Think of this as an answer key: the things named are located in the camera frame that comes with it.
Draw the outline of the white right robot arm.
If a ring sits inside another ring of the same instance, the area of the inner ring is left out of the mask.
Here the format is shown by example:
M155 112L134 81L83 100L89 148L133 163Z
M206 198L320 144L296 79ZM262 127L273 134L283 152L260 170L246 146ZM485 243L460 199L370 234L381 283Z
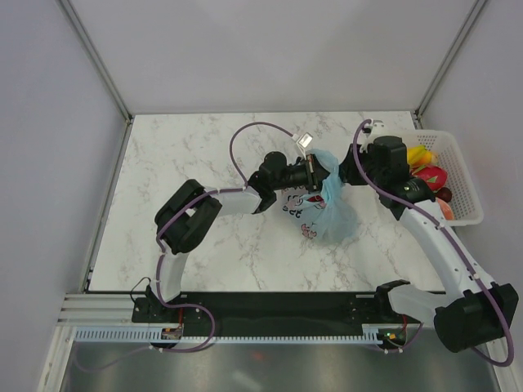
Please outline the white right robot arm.
M426 181L412 176L407 148L397 136L380 136L366 147L352 142L340 166L342 182L369 185L381 204L417 240L444 287L433 294L405 280L377 287L373 311L383 322L400 315L436 330L453 353L504 338L514 355L510 325L519 296L497 284L473 259L445 219Z

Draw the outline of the light blue plastic bag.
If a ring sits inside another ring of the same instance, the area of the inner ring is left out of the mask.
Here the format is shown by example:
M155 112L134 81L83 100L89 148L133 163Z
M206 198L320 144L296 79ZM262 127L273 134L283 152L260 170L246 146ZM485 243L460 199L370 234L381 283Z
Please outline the light blue plastic bag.
M328 175L317 192L302 186L281 191L281 210L303 237L325 244L349 242L358 232L355 209L342 199L344 184L339 178L338 160L328 151L309 151Z

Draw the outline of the yellow fake banana bunch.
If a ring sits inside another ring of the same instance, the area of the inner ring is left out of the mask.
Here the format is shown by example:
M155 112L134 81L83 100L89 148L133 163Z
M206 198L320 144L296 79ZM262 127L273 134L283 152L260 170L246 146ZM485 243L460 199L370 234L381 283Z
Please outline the yellow fake banana bunch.
M433 155L423 145L418 145L407 149L407 163L411 167L419 167L432 163Z

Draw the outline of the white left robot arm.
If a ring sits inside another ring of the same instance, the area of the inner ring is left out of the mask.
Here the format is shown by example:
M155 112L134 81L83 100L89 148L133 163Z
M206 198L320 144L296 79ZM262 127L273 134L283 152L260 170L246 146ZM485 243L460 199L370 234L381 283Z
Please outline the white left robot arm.
M187 180L154 218L160 256L151 284L155 294L150 304L152 315L161 322L177 316L175 298L181 294L188 256L218 217L262 213L276 202L278 190L302 187L320 191L328 175L314 154L290 164L282 153L271 152L242 187L206 188L194 179Z

